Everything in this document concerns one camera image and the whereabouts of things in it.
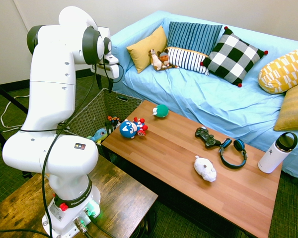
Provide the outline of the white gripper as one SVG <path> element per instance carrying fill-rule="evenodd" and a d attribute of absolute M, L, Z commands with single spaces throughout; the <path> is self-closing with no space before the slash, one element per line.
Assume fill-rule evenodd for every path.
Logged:
<path fill-rule="evenodd" d="M 95 75 L 97 86 L 102 89 L 101 75 L 108 76 L 108 91 L 112 92 L 114 81 L 119 77 L 119 60 L 115 56 L 105 56 L 98 64 L 92 65 L 91 71 L 94 73 L 97 69 L 97 74 Z"/>

